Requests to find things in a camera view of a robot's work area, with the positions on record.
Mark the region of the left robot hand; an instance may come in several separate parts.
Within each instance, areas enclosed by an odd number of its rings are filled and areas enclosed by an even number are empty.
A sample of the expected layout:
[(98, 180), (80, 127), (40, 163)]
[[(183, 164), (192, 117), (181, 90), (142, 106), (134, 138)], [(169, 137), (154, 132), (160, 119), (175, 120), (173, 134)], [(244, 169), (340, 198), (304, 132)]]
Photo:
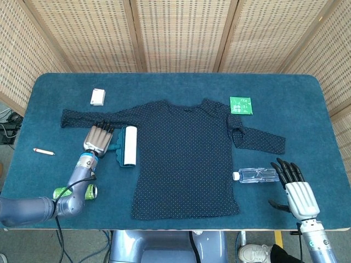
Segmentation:
[(102, 158), (107, 152), (113, 132), (114, 127), (110, 123), (94, 123), (83, 142), (84, 151)]

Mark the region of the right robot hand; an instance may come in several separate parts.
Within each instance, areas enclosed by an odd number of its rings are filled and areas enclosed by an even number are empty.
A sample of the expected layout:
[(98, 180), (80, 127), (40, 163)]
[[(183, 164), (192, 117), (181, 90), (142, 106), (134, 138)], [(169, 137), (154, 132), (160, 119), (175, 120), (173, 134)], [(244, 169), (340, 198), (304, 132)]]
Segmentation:
[(295, 163), (289, 163), (280, 158), (272, 162), (282, 188), (286, 193), (287, 205), (268, 200), (269, 204), (281, 211), (291, 213), (297, 220), (305, 221), (315, 219), (320, 209), (317, 204), (314, 192), (308, 182), (305, 181), (300, 168)]

